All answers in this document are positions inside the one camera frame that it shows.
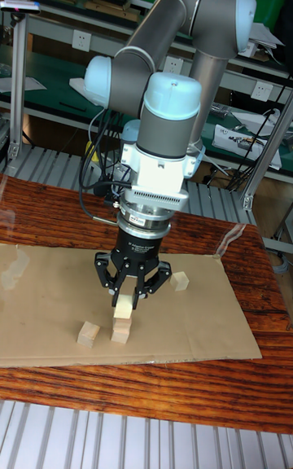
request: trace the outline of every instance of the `gray metal frame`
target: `gray metal frame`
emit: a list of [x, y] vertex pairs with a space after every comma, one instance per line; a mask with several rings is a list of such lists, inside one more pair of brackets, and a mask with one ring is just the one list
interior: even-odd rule
[[285, 107], [282, 110], [278, 122], [273, 128], [273, 131], [269, 137], [269, 141], [265, 145], [260, 159], [258, 160], [254, 171], [249, 178], [247, 185], [245, 186], [243, 193], [241, 194], [241, 200], [243, 207], [246, 210], [252, 209], [253, 196], [256, 193], [257, 187], [260, 185], [262, 178], [265, 175], [266, 170], [269, 167], [275, 153], [282, 143], [282, 139], [290, 127], [293, 120], [293, 91], [286, 102]]
[[9, 159], [16, 158], [21, 150], [27, 40], [28, 19], [27, 16], [25, 16], [14, 28], [11, 90], [11, 143], [8, 150]]

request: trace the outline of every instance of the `wooden block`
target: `wooden block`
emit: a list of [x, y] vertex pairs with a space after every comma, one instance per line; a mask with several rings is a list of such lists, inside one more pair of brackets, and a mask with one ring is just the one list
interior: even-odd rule
[[121, 11], [114, 9], [114, 7], [101, 6], [100, 4], [96, 4], [90, 0], [84, 4], [84, 7], [88, 10], [100, 11], [100, 13], [107, 13], [108, 15], [118, 16], [121, 19], [132, 20], [136, 23], [139, 23], [140, 21], [139, 11], [133, 7], [129, 7], [126, 11]]
[[187, 289], [189, 279], [185, 272], [176, 272], [172, 274], [170, 283], [175, 291], [183, 291]]
[[115, 10], [125, 11], [130, 8], [130, 2], [126, 2], [122, 6], [118, 4], [113, 4], [112, 2], [107, 2], [106, 0], [91, 0], [94, 4], [99, 4], [100, 6], [114, 8]]
[[130, 319], [113, 318], [113, 331], [118, 331], [120, 333], [122, 332], [129, 333], [131, 323], [132, 323], [131, 317]]
[[96, 338], [99, 332], [100, 326], [96, 326], [91, 322], [85, 321], [85, 324], [81, 328], [81, 331], [78, 334], [77, 342], [82, 344], [87, 348], [93, 348], [94, 339]]
[[121, 344], [126, 344], [129, 338], [129, 333], [120, 333], [119, 331], [112, 332], [111, 340], [113, 342], [120, 342]]
[[118, 301], [114, 310], [115, 319], [130, 319], [133, 310], [133, 296], [118, 295]]

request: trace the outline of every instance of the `white paper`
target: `white paper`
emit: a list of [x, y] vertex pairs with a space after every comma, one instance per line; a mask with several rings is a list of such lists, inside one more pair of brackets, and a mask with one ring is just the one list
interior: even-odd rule
[[[256, 134], [259, 128], [265, 121], [265, 116], [262, 114], [250, 114], [249, 112], [231, 112], [233, 116], [253, 134]], [[265, 127], [260, 131], [259, 136], [269, 136], [275, 124], [268, 119], [265, 122]]]
[[[25, 90], [26, 91], [34, 91], [34, 90], [41, 90], [46, 89], [44, 85], [42, 85], [39, 81], [35, 78], [26, 77], [25, 78]], [[0, 93], [10, 93], [12, 91], [12, 78], [0, 78]]]
[[266, 28], [263, 24], [258, 22], [252, 24], [249, 38], [264, 46], [276, 47], [277, 44], [284, 46], [284, 44], [269, 31], [269, 28]]
[[[238, 154], [239, 156], [245, 156], [247, 154], [247, 150], [239, 148], [237, 142], [231, 140], [230, 137], [247, 138], [247, 135], [239, 133], [238, 131], [229, 130], [226, 127], [222, 127], [222, 125], [216, 125], [212, 145], [214, 147], [219, 147], [220, 149], [233, 152], [234, 154]], [[264, 145], [267, 143], [266, 140], [261, 140], [260, 138], [258, 138], [258, 140], [260, 140]], [[260, 143], [255, 142], [252, 149], [249, 151], [247, 158], [249, 160], [256, 160], [264, 148], [265, 147], [260, 145]], [[276, 152], [270, 166], [276, 170], [279, 170], [282, 167], [279, 151]]]

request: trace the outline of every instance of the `wooden table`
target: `wooden table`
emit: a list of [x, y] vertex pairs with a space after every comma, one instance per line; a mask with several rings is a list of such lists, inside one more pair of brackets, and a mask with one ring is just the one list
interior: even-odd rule
[[[114, 246], [116, 228], [91, 221], [81, 211], [76, 192], [1, 176], [0, 180], [0, 240], [4, 243]], [[91, 195], [85, 195], [85, 204], [94, 214], [115, 218], [113, 209]], [[213, 254], [232, 226], [177, 213], [161, 251]], [[257, 229], [247, 226], [222, 260], [263, 359], [0, 369], [0, 398], [293, 433], [291, 321]]]

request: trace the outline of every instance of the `wire bundle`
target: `wire bundle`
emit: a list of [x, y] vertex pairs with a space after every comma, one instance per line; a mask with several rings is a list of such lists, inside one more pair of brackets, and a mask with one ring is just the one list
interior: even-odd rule
[[[102, 118], [99, 121], [98, 124], [98, 132], [97, 135], [95, 136], [94, 140], [91, 142], [91, 129], [93, 127], [94, 122], [102, 115]], [[121, 115], [118, 112], [115, 111], [105, 111], [104, 109], [99, 112], [93, 120], [90, 122], [89, 126], [89, 140], [90, 140], [90, 145], [88, 146], [88, 149], [85, 152], [85, 155], [81, 159], [81, 167], [79, 171], [79, 200], [82, 209], [84, 210], [85, 214], [87, 214], [89, 217], [94, 219], [95, 221], [102, 221], [106, 222], [110, 225], [116, 225], [115, 222], [109, 221], [107, 219], [103, 219], [101, 217], [94, 216], [89, 210], [84, 205], [83, 197], [82, 197], [82, 192], [83, 191], [89, 191], [90, 189], [95, 189], [97, 191], [98, 187], [102, 186], [120, 186], [124, 188], [130, 188], [131, 185], [128, 182], [123, 182], [123, 181], [114, 181], [113, 180], [113, 172], [114, 172], [114, 166], [118, 162], [118, 160], [115, 162], [113, 160], [113, 163], [109, 166], [107, 166], [107, 155], [108, 155], [108, 147], [109, 147], [109, 140], [110, 138], [114, 138], [116, 135], [119, 136], [119, 125], [122, 121], [123, 115]], [[101, 147], [100, 143], [102, 141], [103, 136], [106, 134], [107, 131], [107, 137], [106, 137], [106, 142], [105, 142], [105, 151], [102, 155], [101, 152]], [[97, 152], [98, 154], [98, 161], [99, 165], [101, 168], [101, 176], [100, 179], [92, 183], [91, 185], [85, 185], [85, 175], [87, 173], [87, 170], [90, 166], [90, 162], [93, 159], [94, 153]], [[111, 173], [107, 173], [107, 169], [112, 168]]]
[[[286, 79], [286, 82], [285, 84], [283, 85], [279, 95], [278, 95], [278, 98], [276, 99], [276, 104], [278, 104], [278, 101], [279, 99], [281, 98], [282, 96], [282, 93], [283, 91], [285, 90], [286, 86], [289, 85], [289, 82], [290, 82], [290, 78], [291, 78], [291, 75], [289, 75]], [[252, 139], [252, 142], [249, 146], [249, 148], [247, 149], [247, 152], [245, 154], [245, 156], [242, 158], [238, 168], [234, 171], [234, 174], [232, 176], [232, 178], [230, 179], [230, 182], [228, 184], [228, 186], [226, 187], [226, 189], [228, 189], [229, 191], [236, 191], [237, 189], [240, 188], [240, 186], [246, 182], [248, 180], [248, 178], [250, 177], [253, 169], [255, 168], [256, 166], [256, 163], [258, 161], [258, 159], [252, 164], [252, 165], [249, 165], [246, 169], [244, 169], [243, 171], [241, 171], [241, 167], [244, 165], [245, 163], [245, 160], [249, 154], [249, 152], [251, 151], [252, 149], [252, 146], [253, 144], [256, 142], [257, 138], [259, 137], [260, 135], [260, 131], [265, 127], [265, 124], [267, 122], [267, 120], [269, 119], [269, 116], [273, 113], [273, 108], [272, 109], [269, 109], [269, 111], [267, 111], [266, 113], [266, 117], [264, 119], [264, 122], [262, 123], [262, 125], [260, 126], [260, 128], [258, 129], [257, 133], [253, 136], [253, 139]]]

